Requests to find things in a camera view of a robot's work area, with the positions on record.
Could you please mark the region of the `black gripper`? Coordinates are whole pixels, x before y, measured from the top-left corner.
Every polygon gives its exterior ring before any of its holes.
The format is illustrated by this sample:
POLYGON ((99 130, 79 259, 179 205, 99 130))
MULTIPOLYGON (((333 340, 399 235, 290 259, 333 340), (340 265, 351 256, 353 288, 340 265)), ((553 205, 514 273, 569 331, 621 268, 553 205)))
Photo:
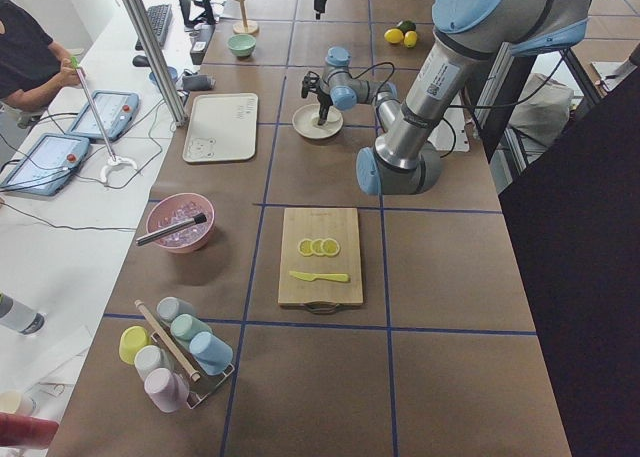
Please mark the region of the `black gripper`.
POLYGON ((320 105, 317 125, 323 126, 325 125, 325 118, 328 117, 329 109, 332 106, 332 98, 330 92, 320 84, 316 85, 316 95, 320 105))

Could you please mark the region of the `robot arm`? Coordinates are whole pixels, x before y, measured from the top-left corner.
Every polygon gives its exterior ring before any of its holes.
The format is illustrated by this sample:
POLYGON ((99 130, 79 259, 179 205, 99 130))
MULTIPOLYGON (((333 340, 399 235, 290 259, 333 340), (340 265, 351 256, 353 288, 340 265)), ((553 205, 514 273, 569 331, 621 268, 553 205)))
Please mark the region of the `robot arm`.
POLYGON ((434 0, 434 45, 404 101, 393 85, 351 75, 350 55, 332 47, 320 77, 304 92, 320 103, 319 120, 330 108, 370 104, 384 130, 356 158, 357 181, 368 195, 409 195, 429 190, 442 159, 428 140, 471 73, 502 44, 515 56, 567 49, 585 35, 590 0, 434 0))

